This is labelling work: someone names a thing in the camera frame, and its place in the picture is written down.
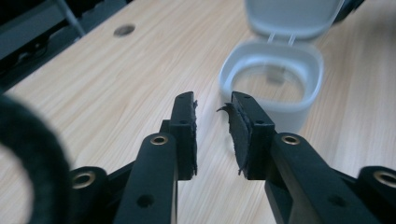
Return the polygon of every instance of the container lid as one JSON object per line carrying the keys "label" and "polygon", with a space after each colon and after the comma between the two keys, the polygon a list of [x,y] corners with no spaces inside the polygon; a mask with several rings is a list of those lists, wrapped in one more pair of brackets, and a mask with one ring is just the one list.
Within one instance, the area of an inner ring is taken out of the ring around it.
{"label": "container lid", "polygon": [[311,39],[326,32],[344,0],[246,0],[247,19],[260,35]]}

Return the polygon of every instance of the wooden table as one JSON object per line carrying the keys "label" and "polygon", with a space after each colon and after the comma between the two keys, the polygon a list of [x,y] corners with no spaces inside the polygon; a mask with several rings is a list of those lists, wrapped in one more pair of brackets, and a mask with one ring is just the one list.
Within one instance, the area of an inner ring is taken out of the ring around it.
{"label": "wooden table", "polygon": [[[326,69],[299,134],[349,175],[367,165],[396,169],[395,21],[395,1],[366,1],[315,42]],[[135,31],[115,37],[126,23]],[[194,91],[199,170],[179,183],[179,223],[274,223],[264,183],[237,174],[227,116],[216,113],[219,70],[237,44],[253,37],[243,1],[137,0],[7,94],[59,134],[73,168],[111,173],[159,131],[178,94]],[[7,151],[0,160],[1,222],[22,223],[28,181]]]}

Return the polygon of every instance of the metal screw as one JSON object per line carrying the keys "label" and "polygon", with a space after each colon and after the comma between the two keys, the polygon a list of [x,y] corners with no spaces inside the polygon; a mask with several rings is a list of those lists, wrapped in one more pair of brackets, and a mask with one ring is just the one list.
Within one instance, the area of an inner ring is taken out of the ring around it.
{"label": "metal screw", "polygon": [[152,145],[157,145],[157,146],[164,145],[167,142],[168,142],[168,138],[165,136],[162,136],[162,135],[155,136],[155,137],[151,138],[151,140],[150,140],[150,143]]}
{"label": "metal screw", "polygon": [[88,187],[95,180],[96,175],[92,171],[76,174],[73,177],[73,189],[83,189]]}
{"label": "metal screw", "polygon": [[396,189],[396,175],[386,171],[375,171],[374,178],[381,184]]}
{"label": "metal screw", "polygon": [[291,135],[284,135],[284,136],[282,136],[281,139],[284,143],[289,144],[289,145],[299,145],[300,144],[300,139],[298,139],[294,136],[291,136]]}

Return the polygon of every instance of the wooden tabletop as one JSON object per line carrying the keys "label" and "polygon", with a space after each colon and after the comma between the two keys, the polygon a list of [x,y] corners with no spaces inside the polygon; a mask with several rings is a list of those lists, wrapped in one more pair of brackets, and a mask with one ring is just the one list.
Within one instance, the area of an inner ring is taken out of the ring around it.
{"label": "wooden tabletop", "polygon": [[[322,89],[299,135],[331,167],[396,169],[396,2],[366,1],[314,44]],[[127,36],[115,37],[123,24]],[[274,223],[262,181],[238,175],[218,73],[238,44],[258,38],[243,1],[136,0],[7,94],[59,135],[72,168],[111,173],[133,161],[145,136],[169,119],[175,97],[198,100],[198,176],[180,182],[179,223]],[[260,83],[244,91],[254,95]],[[23,223],[30,189],[18,162],[0,151],[0,220]]]}

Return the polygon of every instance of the screw hole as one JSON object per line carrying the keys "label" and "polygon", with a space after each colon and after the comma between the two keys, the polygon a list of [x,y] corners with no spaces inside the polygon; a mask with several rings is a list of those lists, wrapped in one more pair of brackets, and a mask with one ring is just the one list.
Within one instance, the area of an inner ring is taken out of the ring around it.
{"label": "screw hole", "polygon": [[289,145],[299,145],[300,144],[300,139],[298,139],[294,136],[290,136],[290,135],[282,136],[282,141]]}
{"label": "screw hole", "polygon": [[92,171],[76,174],[73,177],[73,189],[84,189],[93,183],[96,176]]}
{"label": "screw hole", "polygon": [[137,199],[137,205],[141,208],[148,208],[154,204],[154,196],[151,194],[144,194]]}
{"label": "screw hole", "polygon": [[396,175],[386,171],[375,171],[374,177],[381,184],[396,189]]}
{"label": "screw hole", "polygon": [[157,146],[163,145],[167,142],[168,142],[168,138],[165,136],[156,136],[156,137],[151,138],[151,140],[150,140],[150,143],[152,145],[157,145]]}
{"label": "screw hole", "polygon": [[327,200],[334,206],[347,207],[347,202],[338,195],[332,195]]}

